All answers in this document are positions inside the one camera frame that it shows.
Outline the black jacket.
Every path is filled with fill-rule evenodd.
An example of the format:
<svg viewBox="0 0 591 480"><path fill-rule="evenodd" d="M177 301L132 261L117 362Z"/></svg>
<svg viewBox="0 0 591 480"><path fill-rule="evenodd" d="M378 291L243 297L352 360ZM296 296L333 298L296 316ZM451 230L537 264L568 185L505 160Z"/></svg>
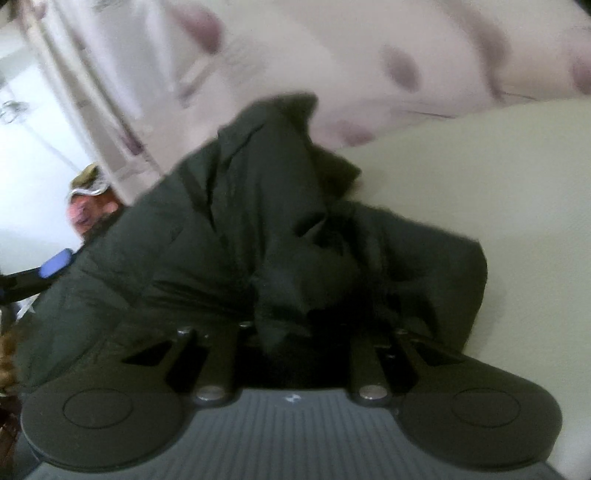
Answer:
<svg viewBox="0 0 591 480"><path fill-rule="evenodd" d="M462 349L487 260L470 238L346 196L310 93L260 100L133 205L101 219L14 330L2 384L32 392L178 327L252 323L270 359L401 330Z"/></svg>

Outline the leaf patterned curtain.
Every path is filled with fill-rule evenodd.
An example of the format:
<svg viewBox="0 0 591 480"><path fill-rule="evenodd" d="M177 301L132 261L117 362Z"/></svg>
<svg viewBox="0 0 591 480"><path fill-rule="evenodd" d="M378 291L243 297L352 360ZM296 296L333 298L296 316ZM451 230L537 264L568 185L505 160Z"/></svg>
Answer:
<svg viewBox="0 0 591 480"><path fill-rule="evenodd" d="M247 105L310 93L315 142L590 92L586 1L12 1L118 194Z"/></svg>

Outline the pink toy with hat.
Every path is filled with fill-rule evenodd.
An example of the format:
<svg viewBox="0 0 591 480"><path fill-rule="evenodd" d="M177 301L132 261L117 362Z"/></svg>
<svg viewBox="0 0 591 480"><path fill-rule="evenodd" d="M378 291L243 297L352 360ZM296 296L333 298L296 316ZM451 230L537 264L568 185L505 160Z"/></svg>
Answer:
<svg viewBox="0 0 591 480"><path fill-rule="evenodd" d="M124 203L97 163L91 163L71 180L66 212L70 225L83 241L123 209Z"/></svg>

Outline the beige woven mattress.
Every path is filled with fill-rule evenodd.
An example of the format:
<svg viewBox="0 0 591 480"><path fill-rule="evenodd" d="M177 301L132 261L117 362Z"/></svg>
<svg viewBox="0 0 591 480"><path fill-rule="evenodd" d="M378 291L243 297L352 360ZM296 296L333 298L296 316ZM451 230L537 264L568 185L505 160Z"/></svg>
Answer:
<svg viewBox="0 0 591 480"><path fill-rule="evenodd" d="M433 121L346 158L356 197L478 239L489 281L467 351L545 387L563 414L550 464L590 475L590 103Z"/></svg>

